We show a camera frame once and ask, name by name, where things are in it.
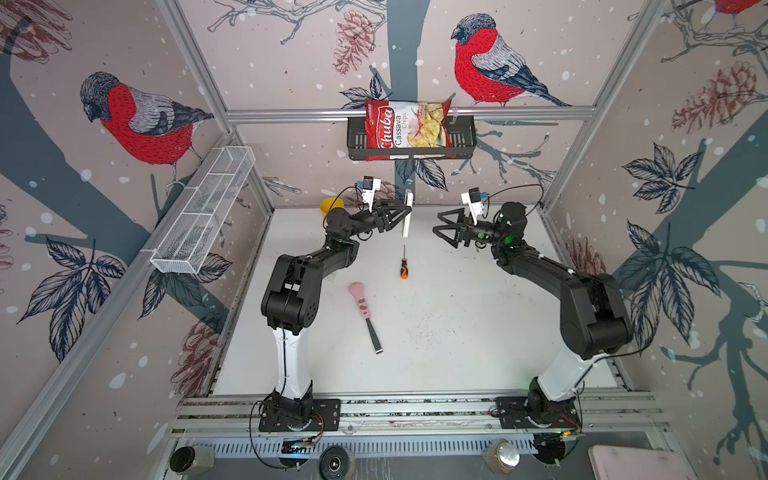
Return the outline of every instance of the white arm segment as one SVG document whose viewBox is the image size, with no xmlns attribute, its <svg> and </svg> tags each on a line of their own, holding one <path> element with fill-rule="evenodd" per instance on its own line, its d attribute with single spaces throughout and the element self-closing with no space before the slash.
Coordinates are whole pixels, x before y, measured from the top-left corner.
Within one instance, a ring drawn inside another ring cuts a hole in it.
<svg viewBox="0 0 768 480">
<path fill-rule="evenodd" d="M 544 373 L 538 377 L 538 384 L 553 402 L 572 399 L 594 363 L 605 356 L 608 354 L 598 353 L 589 360 L 582 360 L 563 344 Z"/>
<path fill-rule="evenodd" d="M 310 369 L 306 350 L 306 331 L 303 329 L 299 335 L 293 335 L 290 330 L 273 329 L 275 344 L 277 346 L 277 384 L 275 390 L 283 392 L 288 399 L 300 399 L 304 397 L 310 387 Z M 285 363 L 283 363 L 283 332 L 285 332 Z"/>
</svg>

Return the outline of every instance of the wall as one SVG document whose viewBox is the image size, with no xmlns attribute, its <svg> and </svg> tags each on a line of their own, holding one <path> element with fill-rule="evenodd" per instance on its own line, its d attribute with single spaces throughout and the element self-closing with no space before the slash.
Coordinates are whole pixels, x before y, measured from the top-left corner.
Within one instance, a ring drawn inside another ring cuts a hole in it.
<svg viewBox="0 0 768 480">
<path fill-rule="evenodd" d="M 466 15 L 483 12 L 553 97 L 519 91 L 508 106 L 591 105 L 643 3 L 187 0 L 182 7 L 229 109 L 327 109 L 361 108 L 367 98 L 452 97 L 453 105 L 462 107 L 482 100 L 489 88 L 472 88 L 466 76 L 455 73 L 452 33 Z M 428 159 L 356 167 L 345 160 L 343 124 L 241 126 L 240 132 L 248 144 L 270 153 L 259 158 L 260 169 L 275 179 L 270 189 L 281 190 L 273 194 L 278 207 L 317 205 L 335 197 L 321 190 L 341 191 L 361 173 L 390 182 L 396 197 L 409 188 L 417 203 L 460 204 L 460 193 L 474 186 L 489 193 L 526 182 L 547 187 L 580 126 L 578 121 L 480 123 L 471 164 Z M 299 149 L 303 144 L 306 150 Z M 328 167 L 314 170 L 321 164 Z M 284 189 L 277 182 L 293 186 Z M 526 188 L 505 195 L 532 202 L 539 194 Z"/>
<path fill-rule="evenodd" d="M 192 148 L 205 155 L 220 134 L 204 112 L 184 107 L 207 111 L 153 2 L 10 0 L 2 9 L 0 38 L 12 55 L 0 54 L 0 379 L 12 387 L 3 395 L 0 440 L 181 192 L 179 184 L 165 187 L 173 160 L 180 156 L 176 178 L 187 181 L 198 165 Z M 31 24 L 8 23 L 24 17 Z M 91 122 L 81 86 L 99 71 L 179 104 L 144 98 L 134 126 L 143 133 L 120 123 L 134 103 L 119 98 L 108 98 L 112 121 L 92 115 Z M 177 327 L 180 338 L 188 328 Z M 177 341 L 165 346 L 174 355 Z"/>
<path fill-rule="evenodd" d="M 667 10 L 552 216 L 631 296 L 623 360 L 699 476 L 765 478 L 768 10 L 716 8 Z"/>
</svg>

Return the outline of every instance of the jar lid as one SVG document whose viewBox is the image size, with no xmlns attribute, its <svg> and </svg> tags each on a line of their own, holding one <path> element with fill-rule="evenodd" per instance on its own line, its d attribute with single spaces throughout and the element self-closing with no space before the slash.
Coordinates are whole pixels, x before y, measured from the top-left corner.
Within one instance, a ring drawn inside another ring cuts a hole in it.
<svg viewBox="0 0 768 480">
<path fill-rule="evenodd" d="M 499 444 L 496 456 L 499 462 L 509 469 L 513 469 L 520 462 L 520 452 L 509 442 Z"/>
</svg>

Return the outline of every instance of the wire shelf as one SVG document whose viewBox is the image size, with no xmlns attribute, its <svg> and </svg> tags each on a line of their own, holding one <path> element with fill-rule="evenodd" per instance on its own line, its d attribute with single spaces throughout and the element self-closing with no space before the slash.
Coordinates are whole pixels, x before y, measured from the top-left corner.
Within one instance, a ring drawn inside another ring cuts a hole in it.
<svg viewBox="0 0 768 480">
<path fill-rule="evenodd" d="M 162 273 L 200 272 L 256 159 L 250 147 L 224 147 L 152 256 Z"/>
</svg>

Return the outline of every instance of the pink chisel handle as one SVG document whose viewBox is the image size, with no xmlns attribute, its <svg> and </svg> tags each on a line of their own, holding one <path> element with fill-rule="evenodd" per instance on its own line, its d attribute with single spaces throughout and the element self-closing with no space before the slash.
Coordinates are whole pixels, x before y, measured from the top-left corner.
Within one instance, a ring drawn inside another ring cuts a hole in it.
<svg viewBox="0 0 768 480">
<path fill-rule="evenodd" d="M 355 300 L 357 300 L 357 307 L 360 309 L 360 313 L 362 314 L 362 317 L 365 319 L 366 325 L 368 326 L 368 333 L 371 335 L 373 348 L 376 350 L 376 353 L 383 352 L 384 349 L 382 348 L 381 343 L 379 343 L 379 337 L 376 335 L 376 331 L 373 329 L 373 324 L 371 324 L 371 313 L 368 311 L 365 287 L 362 285 L 362 283 L 353 283 L 349 286 L 349 292 L 352 294 L 352 296 L 355 297 Z"/>
</svg>

